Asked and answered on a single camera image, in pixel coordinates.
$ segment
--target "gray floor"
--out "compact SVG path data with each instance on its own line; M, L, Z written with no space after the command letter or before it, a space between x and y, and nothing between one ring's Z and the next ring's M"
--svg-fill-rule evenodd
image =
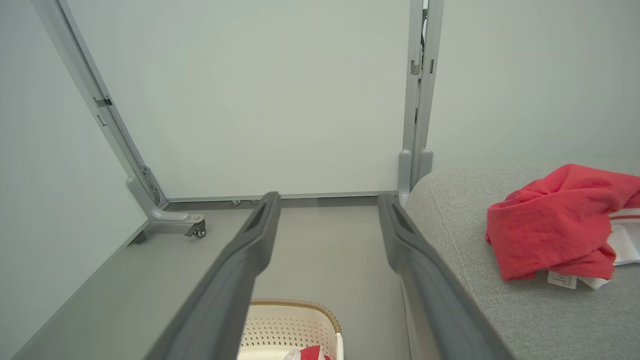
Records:
M174 209L204 213L207 236L152 233L128 246L20 358L141 359L251 211L227 204ZM253 297L328 307L342 327L348 360L410 358L400 279L387 264L370 199L286 200Z

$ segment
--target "metal frame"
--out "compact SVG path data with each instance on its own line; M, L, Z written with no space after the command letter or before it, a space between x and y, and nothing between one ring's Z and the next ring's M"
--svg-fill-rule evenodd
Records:
M401 204L406 202L409 192L417 180L431 170L432 152L426 149L425 146L431 99L433 97L440 24L442 22L442 1L430 0L429 2L431 13L435 14L432 17L435 21L427 22L424 54L421 56L420 37L424 21L423 4L422 0L410 0L403 147L398 156L397 170L397 195ZM125 171L127 171L129 182L131 182L131 179L137 179L144 191L152 199L151 204L157 208L150 208L146 201L141 202L140 196L136 196L136 199L138 199L141 207L143 207L152 222L192 221L192 219L180 220L180 217L158 211L163 209L169 202L238 201L256 198L254 195L247 195L240 197L166 199L151 169L146 166L136 148L122 120L122 116L118 112L116 101L109 95L107 86L100 76L100 72L81 36L79 27L71 14L66 0L31 0L31 2L83 96L87 107L89 107L111 148ZM425 74L428 66L423 64L431 65L431 59L434 61L433 73ZM423 81L419 83L418 78L421 73ZM284 197L347 197L363 194L365 193L291 194L284 195ZM377 195L377 193L372 192L366 192L366 194Z
M431 166L433 164L433 151L426 146L431 103L433 102L433 88L435 85L436 70L438 68L438 50L440 48L444 0L428 1L429 16L426 19L427 31L424 39L424 55L422 57L424 68L422 80L420 81L420 98L418 100L418 112L416 114L415 141L412 149L414 155L411 170L411 189L413 189L422 177L431 172Z
M398 199L405 204L411 191L411 172L415 141L415 121L418 107L418 78L423 62L420 60L422 36L422 0L410 0L409 46L407 53L407 78L404 96L403 148L398 156Z
M109 96L77 24L65 0L31 0L62 62L80 95L129 177L127 186L152 223L176 223L190 226L185 235L204 236L204 215L171 213L160 187L122 121L115 102Z

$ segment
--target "laundry basket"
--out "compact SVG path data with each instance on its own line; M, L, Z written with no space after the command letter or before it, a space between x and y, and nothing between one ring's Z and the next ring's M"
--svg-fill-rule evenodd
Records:
M244 323L238 360L283 360L293 348L322 345L331 360L344 360L338 320L315 302L254 299Z

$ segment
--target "basket rim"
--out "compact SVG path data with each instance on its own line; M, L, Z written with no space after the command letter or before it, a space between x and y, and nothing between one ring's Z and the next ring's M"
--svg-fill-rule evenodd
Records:
M340 324L338 323L338 319L336 319L335 315L331 312L331 310L326 307L318 304L317 302L312 301L302 301L302 300L289 300L289 299L251 299L251 306L292 306L292 307L302 307L305 309L316 310L329 319L331 324L333 325L333 330L336 334L341 333Z

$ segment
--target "white fabric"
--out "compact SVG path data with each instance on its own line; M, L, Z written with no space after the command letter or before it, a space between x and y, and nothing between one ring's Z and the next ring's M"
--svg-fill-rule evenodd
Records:
M607 243L616 252L616 260L613 265L640 263L640 209L622 209L612 213L609 217L611 217L611 234ZM596 290L611 281L599 277L584 276L578 277L578 280Z

